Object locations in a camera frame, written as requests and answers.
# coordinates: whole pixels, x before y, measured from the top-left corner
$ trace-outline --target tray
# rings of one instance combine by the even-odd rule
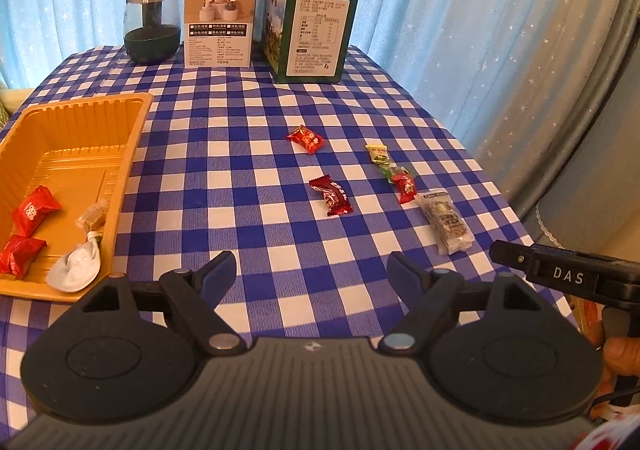
[[[15,233],[11,211],[38,185],[62,205],[47,215],[33,237],[40,250],[23,280],[0,274],[0,295],[75,302],[111,271],[118,215],[146,114],[148,93],[114,95],[32,106],[0,143],[0,250]],[[53,263],[85,240],[76,219],[99,198],[109,201],[100,257],[92,286],[62,293],[45,283]]]

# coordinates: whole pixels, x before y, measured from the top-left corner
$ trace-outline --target cardboard box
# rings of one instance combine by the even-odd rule
[[[184,0],[184,64],[248,68],[255,0]]]
[[[277,84],[340,82],[358,0],[264,0],[262,50]]]

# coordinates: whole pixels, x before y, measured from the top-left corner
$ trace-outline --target tablecloth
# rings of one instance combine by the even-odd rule
[[[497,268],[487,256],[493,240],[530,243],[462,145],[358,49],[349,50],[341,84],[277,85],[259,58],[246,69],[188,69],[178,50],[159,66],[135,66],[122,48],[95,48],[67,58],[21,109],[120,92],[149,92],[154,103],[126,189],[114,270],[157,279],[231,250],[239,274],[216,311],[248,341],[380,337],[404,314],[386,280],[390,252],[486,281]],[[316,154],[285,139],[301,123],[326,139]],[[385,143],[418,175],[418,189],[448,189],[475,234],[471,249],[438,255],[424,215],[415,201],[398,203],[366,140]],[[352,213],[327,217],[307,185],[324,173],[345,189]],[[570,315],[561,293],[537,290]],[[0,299],[0,438],[33,416],[20,361],[65,309]]]

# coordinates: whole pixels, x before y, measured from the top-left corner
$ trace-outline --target table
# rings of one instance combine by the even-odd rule
[[[335,85],[275,85],[260,59],[247,69],[186,69],[178,50],[160,66],[135,66],[123,48],[95,48],[67,58],[22,109],[120,92],[150,92],[154,103],[126,189],[114,271],[157,279],[231,250],[239,276],[216,311],[247,341],[380,337],[405,311],[386,280],[390,252],[487,281],[497,268],[487,256],[493,240],[530,243],[461,144],[356,48]],[[326,139],[314,155],[285,139],[300,123]],[[370,162],[367,139],[413,167],[418,189],[449,190],[476,236],[470,250],[438,255],[417,204],[398,204]],[[323,173],[345,189],[353,213],[326,216],[307,185]],[[570,316],[561,293],[537,290]],[[0,298],[1,439],[33,416],[19,381],[24,350],[65,309]]]

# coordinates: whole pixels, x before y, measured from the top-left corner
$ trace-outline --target red wrapped candy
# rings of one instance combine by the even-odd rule
[[[309,182],[309,186],[318,192],[322,192],[322,197],[324,197],[326,205],[329,207],[327,215],[341,215],[353,212],[347,194],[330,176],[325,174],[312,179]]]
[[[287,140],[299,143],[309,154],[315,153],[324,144],[324,138],[307,129],[304,125],[300,125],[300,127],[287,136]]]
[[[418,193],[418,189],[415,188],[415,182],[411,174],[406,171],[400,172],[391,177],[391,181],[396,183],[398,190],[400,191],[400,204],[408,203],[415,199],[415,195]]]
[[[11,212],[11,218],[14,220],[18,235],[31,237],[48,213],[61,208],[60,203],[51,195],[51,191],[44,185],[40,185]]]
[[[0,273],[10,273],[18,279],[25,276],[31,261],[46,242],[32,237],[12,235],[0,252]]]

